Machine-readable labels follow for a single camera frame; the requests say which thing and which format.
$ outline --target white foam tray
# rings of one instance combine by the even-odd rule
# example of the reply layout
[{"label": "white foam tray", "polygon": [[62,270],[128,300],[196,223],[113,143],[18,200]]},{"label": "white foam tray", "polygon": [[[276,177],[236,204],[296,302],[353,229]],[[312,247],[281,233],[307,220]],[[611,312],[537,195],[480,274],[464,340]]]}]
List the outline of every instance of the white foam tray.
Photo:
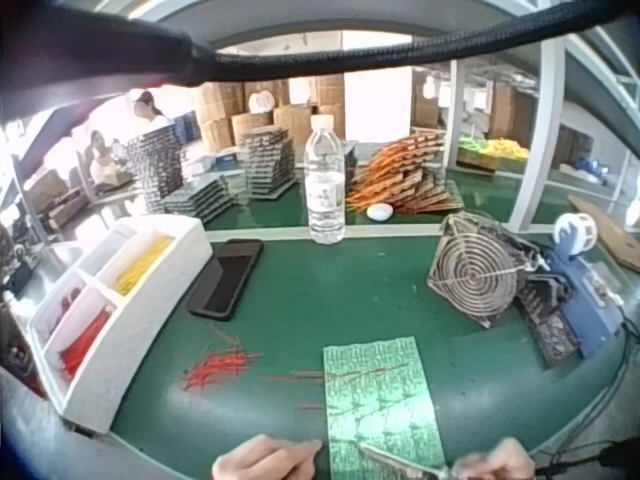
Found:
[{"label": "white foam tray", "polygon": [[[136,286],[122,296],[118,275],[159,235],[174,240]],[[212,254],[200,220],[180,215],[123,218],[69,269],[38,306],[27,327],[42,384],[58,413],[97,433],[107,433],[133,375],[156,334]],[[61,301],[80,295],[55,326]],[[73,379],[60,352],[108,306],[113,313]]]}]

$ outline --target red wire pile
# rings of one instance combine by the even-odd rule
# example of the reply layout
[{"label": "red wire pile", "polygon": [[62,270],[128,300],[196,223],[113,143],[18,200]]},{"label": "red wire pile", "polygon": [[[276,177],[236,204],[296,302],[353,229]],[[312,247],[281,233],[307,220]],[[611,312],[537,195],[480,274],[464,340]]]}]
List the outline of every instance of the red wire pile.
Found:
[{"label": "red wire pile", "polygon": [[198,386],[203,389],[206,385],[226,383],[249,370],[253,359],[262,356],[261,353],[247,354],[240,340],[233,339],[217,329],[216,332],[226,341],[232,342],[232,347],[206,355],[185,377],[184,390]]},{"label": "red wire pile", "polygon": [[107,307],[104,307],[85,331],[82,332],[71,345],[60,352],[60,359],[62,360],[64,369],[72,379],[75,377],[78,368],[82,365],[84,357],[87,355],[91,345],[93,345],[93,342],[106,325],[110,316],[111,312],[107,310]]}]

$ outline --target table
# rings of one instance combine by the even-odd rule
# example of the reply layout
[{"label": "table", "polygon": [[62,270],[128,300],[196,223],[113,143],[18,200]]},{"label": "table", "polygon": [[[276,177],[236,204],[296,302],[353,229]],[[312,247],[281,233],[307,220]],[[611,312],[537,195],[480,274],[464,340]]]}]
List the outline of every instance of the table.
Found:
[{"label": "table", "polygon": [[[622,338],[589,360],[576,356],[545,368],[514,309],[483,330],[425,285],[438,240],[267,242],[235,317],[222,324],[248,352],[263,356],[233,383],[183,391],[184,371],[203,349],[210,342],[223,347],[211,321],[190,315],[183,299],[132,381],[112,432],[169,468],[209,478],[217,455],[258,433],[326,440],[324,412],[295,406],[323,402],[322,386],[263,377],[322,369],[327,345],[414,336],[449,462],[506,435],[537,448],[610,382]],[[606,260],[599,251],[589,256]],[[640,284],[640,276],[629,279]],[[640,289],[633,295],[640,297]],[[317,465],[317,478],[329,478],[326,451]]]}]

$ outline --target bottle cap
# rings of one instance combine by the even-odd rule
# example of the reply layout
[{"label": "bottle cap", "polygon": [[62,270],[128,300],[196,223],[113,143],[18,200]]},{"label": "bottle cap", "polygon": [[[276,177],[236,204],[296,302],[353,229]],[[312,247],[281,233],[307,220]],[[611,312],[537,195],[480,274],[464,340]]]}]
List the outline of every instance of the bottle cap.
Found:
[{"label": "bottle cap", "polygon": [[333,129],[333,115],[311,115],[311,128],[314,130],[319,128]]}]

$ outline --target water bottle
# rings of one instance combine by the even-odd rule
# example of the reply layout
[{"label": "water bottle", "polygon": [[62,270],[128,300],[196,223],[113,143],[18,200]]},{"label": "water bottle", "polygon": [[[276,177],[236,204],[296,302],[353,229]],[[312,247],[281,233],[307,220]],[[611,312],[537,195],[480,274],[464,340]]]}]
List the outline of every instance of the water bottle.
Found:
[{"label": "water bottle", "polygon": [[344,152],[333,133],[333,115],[313,115],[304,154],[311,238],[330,245],[344,237]]}]

